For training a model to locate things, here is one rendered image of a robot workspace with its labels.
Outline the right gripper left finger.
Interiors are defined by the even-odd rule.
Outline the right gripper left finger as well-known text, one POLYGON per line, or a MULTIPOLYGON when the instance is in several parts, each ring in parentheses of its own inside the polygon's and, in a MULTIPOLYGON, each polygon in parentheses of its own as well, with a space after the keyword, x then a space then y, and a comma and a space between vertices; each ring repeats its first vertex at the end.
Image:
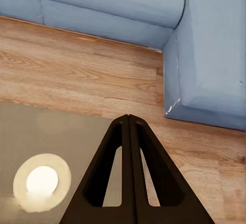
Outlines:
POLYGON ((127 114, 112 121, 59 224, 136 224, 127 114), (121 205, 103 207, 116 150, 122 146, 121 205))

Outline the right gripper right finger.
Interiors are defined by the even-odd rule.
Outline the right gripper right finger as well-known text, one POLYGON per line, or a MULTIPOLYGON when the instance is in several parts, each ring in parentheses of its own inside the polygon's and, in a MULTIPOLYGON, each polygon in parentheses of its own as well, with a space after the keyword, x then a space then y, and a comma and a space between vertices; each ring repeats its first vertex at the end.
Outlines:
POLYGON ((148 123, 128 117, 136 224, 215 224, 148 123), (140 149, 160 207, 148 202, 140 149))

